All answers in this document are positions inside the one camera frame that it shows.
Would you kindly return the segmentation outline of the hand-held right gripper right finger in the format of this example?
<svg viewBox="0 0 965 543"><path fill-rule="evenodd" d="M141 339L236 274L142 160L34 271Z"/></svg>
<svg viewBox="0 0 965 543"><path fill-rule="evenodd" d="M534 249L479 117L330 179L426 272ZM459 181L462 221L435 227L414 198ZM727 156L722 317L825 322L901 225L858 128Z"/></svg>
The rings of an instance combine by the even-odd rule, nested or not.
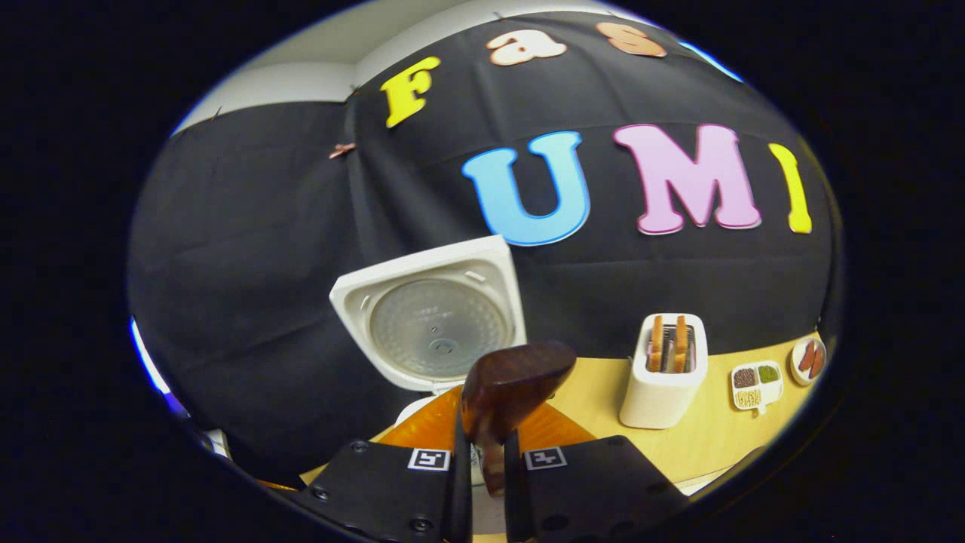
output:
<svg viewBox="0 0 965 543"><path fill-rule="evenodd" d="M510 542L623 542L690 505L627 437L594 437L540 405L506 444Z"/></svg>

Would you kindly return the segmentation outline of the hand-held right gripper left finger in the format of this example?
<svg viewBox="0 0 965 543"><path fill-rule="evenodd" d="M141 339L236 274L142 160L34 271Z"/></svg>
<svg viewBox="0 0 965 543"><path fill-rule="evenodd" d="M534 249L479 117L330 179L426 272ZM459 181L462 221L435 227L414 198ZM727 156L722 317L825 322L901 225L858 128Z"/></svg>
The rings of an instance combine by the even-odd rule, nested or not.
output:
<svg viewBox="0 0 965 543"><path fill-rule="evenodd" d="M462 432L461 386L435 397L443 440L415 447L353 440L290 501L355 542L469 542L471 444Z"/></svg>

